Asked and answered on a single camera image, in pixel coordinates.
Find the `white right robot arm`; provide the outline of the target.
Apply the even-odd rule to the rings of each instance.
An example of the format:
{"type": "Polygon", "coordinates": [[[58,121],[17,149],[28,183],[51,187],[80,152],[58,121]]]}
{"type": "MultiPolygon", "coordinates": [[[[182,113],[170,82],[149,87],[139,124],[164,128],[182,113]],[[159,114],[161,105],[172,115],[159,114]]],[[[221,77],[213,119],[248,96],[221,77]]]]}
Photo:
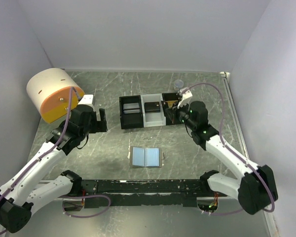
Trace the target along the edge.
{"type": "Polygon", "coordinates": [[[249,160],[232,147],[221,133],[210,125],[208,110],[203,102],[193,101],[183,107],[175,102],[172,107],[168,102],[161,103],[165,116],[171,122],[181,122],[191,130],[190,136],[203,150],[218,158],[235,176],[229,178],[216,170],[209,171],[200,177],[200,192],[211,196],[214,192],[223,193],[238,200],[240,206],[248,214],[275,208],[278,200],[273,170],[268,166],[260,166],[249,160]]]}

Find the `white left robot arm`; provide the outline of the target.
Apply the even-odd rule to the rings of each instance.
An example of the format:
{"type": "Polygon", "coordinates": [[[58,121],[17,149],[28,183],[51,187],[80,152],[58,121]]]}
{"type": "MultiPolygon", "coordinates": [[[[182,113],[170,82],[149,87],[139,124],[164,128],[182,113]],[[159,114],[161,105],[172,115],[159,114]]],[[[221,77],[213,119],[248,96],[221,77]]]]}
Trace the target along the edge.
{"type": "Polygon", "coordinates": [[[107,132],[106,111],[95,112],[90,105],[77,105],[51,131],[36,155],[0,187],[0,225],[10,233],[20,231],[40,208],[60,196],[76,197],[82,192],[82,178],[62,172],[50,184],[37,188],[42,178],[73,149],[81,149],[89,134],[107,132]]]}

